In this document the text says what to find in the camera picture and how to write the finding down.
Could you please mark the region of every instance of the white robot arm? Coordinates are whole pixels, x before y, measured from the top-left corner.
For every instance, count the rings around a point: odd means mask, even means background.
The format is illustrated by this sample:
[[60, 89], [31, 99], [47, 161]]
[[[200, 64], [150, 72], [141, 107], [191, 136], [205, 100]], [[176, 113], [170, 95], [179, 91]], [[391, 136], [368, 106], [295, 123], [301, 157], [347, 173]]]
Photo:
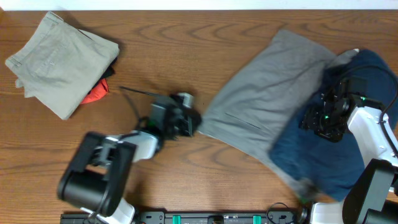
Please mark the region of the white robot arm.
[[[135, 209], [123, 199], [131, 164], [152, 158], [165, 140], [193, 136], [201, 123], [199, 113], [191, 108], [193, 96], [188, 93], [145, 94], [156, 96], [146, 125], [141, 127], [140, 119], [135, 130], [119, 136], [88, 133], [61, 178], [59, 199], [89, 213], [89, 218], [131, 224]], [[105, 168], [106, 173], [92, 171], [89, 166]]]
[[[394, 167], [398, 167], [398, 159], [379, 123], [381, 113], [381, 110], [367, 106], [355, 107], [347, 122], [348, 129], [354, 134], [365, 167], [372, 159], [389, 161]], [[395, 144], [395, 147], [398, 147], [398, 142], [389, 125], [387, 114], [383, 116], [383, 121], [390, 139]], [[390, 187], [389, 191], [394, 192], [394, 189]], [[344, 201], [314, 204], [310, 215], [310, 223], [344, 224], [343, 204]]]

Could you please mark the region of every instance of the clothing pile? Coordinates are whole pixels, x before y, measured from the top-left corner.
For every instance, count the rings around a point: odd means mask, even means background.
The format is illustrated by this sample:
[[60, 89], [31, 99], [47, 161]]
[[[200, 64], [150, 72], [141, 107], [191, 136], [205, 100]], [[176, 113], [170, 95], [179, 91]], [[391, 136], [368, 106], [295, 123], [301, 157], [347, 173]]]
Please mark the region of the clothing pile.
[[[347, 134], [333, 143], [299, 125], [310, 105], [323, 105], [322, 90], [345, 71], [363, 65], [389, 69], [370, 50], [335, 55], [311, 40], [280, 30], [216, 95], [199, 131], [259, 159], [299, 197], [314, 199], [321, 191], [343, 200], [364, 170], [354, 136]], [[377, 74], [377, 69], [369, 67], [349, 75], [366, 79], [367, 96], [388, 105], [394, 82], [387, 73]], [[395, 104], [389, 110], [392, 127], [397, 115]]]
[[48, 12], [28, 43], [6, 60], [17, 76], [16, 87], [25, 97], [35, 96], [62, 119], [80, 103], [104, 97], [105, 78], [119, 54], [118, 45], [78, 30]]

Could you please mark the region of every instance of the folded khaki pants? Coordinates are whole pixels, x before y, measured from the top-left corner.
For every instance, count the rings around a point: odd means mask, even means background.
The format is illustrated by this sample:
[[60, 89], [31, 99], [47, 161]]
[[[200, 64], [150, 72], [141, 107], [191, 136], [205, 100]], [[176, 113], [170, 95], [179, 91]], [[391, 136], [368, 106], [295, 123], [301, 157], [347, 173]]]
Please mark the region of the folded khaki pants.
[[68, 25], [48, 12], [28, 43], [6, 60], [25, 97], [35, 96], [68, 119], [109, 64], [118, 45]]

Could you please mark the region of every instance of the wood grain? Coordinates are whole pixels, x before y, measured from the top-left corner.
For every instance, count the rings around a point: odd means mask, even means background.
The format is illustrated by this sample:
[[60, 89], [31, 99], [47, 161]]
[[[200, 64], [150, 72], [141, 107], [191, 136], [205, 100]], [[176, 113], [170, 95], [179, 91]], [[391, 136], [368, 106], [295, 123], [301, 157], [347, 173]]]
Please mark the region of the wood grain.
[[[76, 210], [55, 192], [83, 135], [126, 133], [135, 125], [119, 85], [163, 94], [189, 91], [203, 113], [279, 29], [335, 53], [371, 49], [398, 73], [396, 11], [63, 11], [57, 14], [70, 25], [119, 43], [121, 53], [116, 74], [108, 79], [111, 93], [62, 121], [35, 98], [24, 98], [4, 65], [45, 13], [5, 12], [0, 25], [0, 223], [58, 223], [61, 213]], [[152, 99], [131, 96], [147, 114]], [[200, 134], [167, 142], [153, 160], [135, 164], [126, 197], [134, 205], [169, 211], [297, 204], [293, 192], [260, 162]]]
[[4, 13], [4, 11], [3, 11], [3, 9], [0, 7], [0, 23], [1, 23], [1, 19], [2, 19], [3, 13]]

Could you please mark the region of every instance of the black cable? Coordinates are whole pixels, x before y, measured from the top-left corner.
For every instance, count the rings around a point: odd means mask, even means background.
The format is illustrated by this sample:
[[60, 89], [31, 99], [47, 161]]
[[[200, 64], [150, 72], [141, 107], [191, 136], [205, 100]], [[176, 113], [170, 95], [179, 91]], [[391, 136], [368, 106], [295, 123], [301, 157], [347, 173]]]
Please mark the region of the black cable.
[[285, 205], [285, 204], [282, 203], [282, 202], [273, 203], [273, 204], [267, 209], [267, 219], [268, 219], [268, 221], [270, 221], [272, 224], [276, 224], [276, 223], [275, 223], [274, 221], [272, 221], [272, 219], [269, 218], [268, 213], [269, 213], [269, 210], [272, 209], [273, 206], [275, 206], [275, 205], [284, 205], [287, 209], [290, 209], [287, 205]]
[[396, 157], [398, 157], [398, 150], [397, 150], [395, 144], [392, 142], [390, 136], [388, 135], [388, 132], [387, 132], [387, 130], [386, 130], [386, 127], [385, 127], [384, 121], [383, 121], [384, 115], [387, 113], [387, 111], [391, 108], [391, 106], [395, 103], [396, 99], [398, 98], [398, 81], [397, 81], [397, 77], [396, 77], [396, 75], [395, 75], [394, 73], [392, 73], [390, 70], [388, 70], [388, 69], [386, 69], [386, 68], [383, 68], [383, 67], [380, 67], [380, 66], [378, 66], [378, 65], [362, 65], [362, 66], [354, 67], [354, 68], [351, 68], [351, 69], [345, 71], [343, 74], [341, 74], [341, 75], [340, 75], [341, 78], [340, 78], [337, 82], [335, 82], [335, 83], [330, 87], [330, 89], [326, 92], [325, 96], [326, 96], [327, 94], [329, 94], [329, 92], [331, 92], [333, 89], [335, 89], [335, 87], [340, 83], [340, 81], [341, 81], [345, 76], [347, 76], [349, 73], [351, 73], [351, 72], [353, 72], [353, 71], [357, 71], [357, 70], [359, 70], [359, 69], [364, 69], [364, 68], [376, 68], [376, 69], [378, 69], [378, 70], [381, 70], [381, 71], [383, 71], [383, 72], [386, 72], [386, 73], [392, 78], [392, 81], [393, 81], [394, 84], [396, 85], [396, 95], [395, 95], [394, 98], [391, 100], [391, 102], [389, 103], [389, 105], [381, 112], [380, 118], [379, 118], [379, 124], [380, 124], [380, 126], [381, 126], [381, 130], [382, 130], [384, 136], [385, 136], [386, 139], [387, 139], [387, 142], [390, 144], [390, 147], [391, 147], [392, 151], [394, 152], [394, 154], [396, 155]]
[[122, 95], [125, 97], [125, 99], [127, 100], [127, 102], [130, 104], [130, 107], [132, 108], [132, 110], [134, 111], [134, 113], [136, 114], [136, 117], [138, 119], [138, 121], [140, 120], [140, 116], [139, 116], [139, 112], [138, 109], [136, 107], [136, 105], [134, 104], [134, 102], [130, 99], [130, 97], [125, 94], [125, 92], [123, 90], [128, 90], [128, 88], [123, 87], [123, 86], [119, 86], [120, 92], [122, 93]]
[[135, 133], [129, 133], [129, 134], [123, 134], [122, 136], [120, 136], [120, 138], [118, 139], [119, 141], [122, 141], [125, 138], [129, 138], [129, 137], [133, 137], [133, 136], [138, 136], [140, 135], [140, 130], [137, 130], [137, 132]]
[[108, 194], [109, 194], [109, 188], [110, 188], [110, 184], [108, 184], [106, 186], [104, 195], [102, 196], [101, 202], [99, 203], [97, 209], [95, 212], [91, 213], [88, 215], [88, 217], [86, 219], [83, 220], [83, 223], [85, 221], [88, 221], [89, 224], [94, 224], [93, 222], [91, 222], [91, 219], [97, 218], [97, 216], [100, 214], [100, 211], [102, 209], [102, 206], [104, 205], [104, 203], [106, 202], [106, 200], [108, 199]]
[[147, 91], [135, 90], [135, 89], [128, 88], [128, 87], [125, 87], [125, 86], [119, 86], [119, 88], [122, 88], [123, 90], [133, 91], [133, 92], [136, 92], [136, 93], [142, 93], [142, 94], [149, 95], [149, 96], [161, 96], [160, 94], [157, 94], [157, 93], [150, 93], [150, 92], [147, 92]]

